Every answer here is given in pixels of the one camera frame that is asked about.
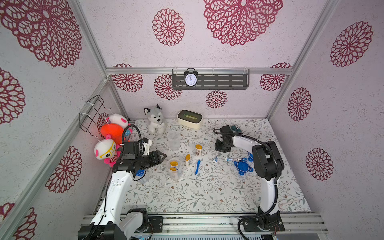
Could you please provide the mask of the clear plastic kit container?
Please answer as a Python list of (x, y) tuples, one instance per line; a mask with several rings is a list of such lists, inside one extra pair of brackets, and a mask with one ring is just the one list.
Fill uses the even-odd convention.
[(136, 180), (137, 182), (141, 183), (141, 184), (145, 184), (145, 183), (147, 183), (147, 182), (150, 180), (150, 176), (149, 176), (149, 174), (148, 174), (148, 170), (146, 171), (145, 176), (143, 176), (143, 177), (140, 178), (140, 179), (138, 179), (138, 178), (135, 177), (135, 180)]

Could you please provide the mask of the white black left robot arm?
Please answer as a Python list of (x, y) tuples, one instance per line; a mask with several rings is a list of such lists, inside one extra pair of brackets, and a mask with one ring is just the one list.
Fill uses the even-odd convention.
[(167, 157), (158, 150), (150, 151), (151, 145), (151, 140), (143, 138), (120, 147), (105, 199), (91, 223), (78, 231), (79, 240), (128, 240), (135, 232), (148, 230), (150, 222), (145, 208), (129, 210), (124, 219), (121, 212), (128, 187), (138, 171), (157, 166)]

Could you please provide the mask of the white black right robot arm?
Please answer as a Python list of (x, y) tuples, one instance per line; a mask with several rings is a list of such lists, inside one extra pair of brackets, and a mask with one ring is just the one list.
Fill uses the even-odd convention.
[(285, 164), (276, 143), (263, 142), (251, 136), (236, 133), (230, 126), (214, 129), (213, 132), (221, 136), (220, 140), (216, 140), (216, 151), (229, 153), (232, 148), (240, 148), (251, 153), (253, 170), (262, 179), (262, 198), (258, 213), (239, 219), (239, 233), (243, 234), (241, 225), (244, 226), (245, 231), (255, 229), (263, 232), (283, 232), (285, 227), (278, 208), (278, 181)]

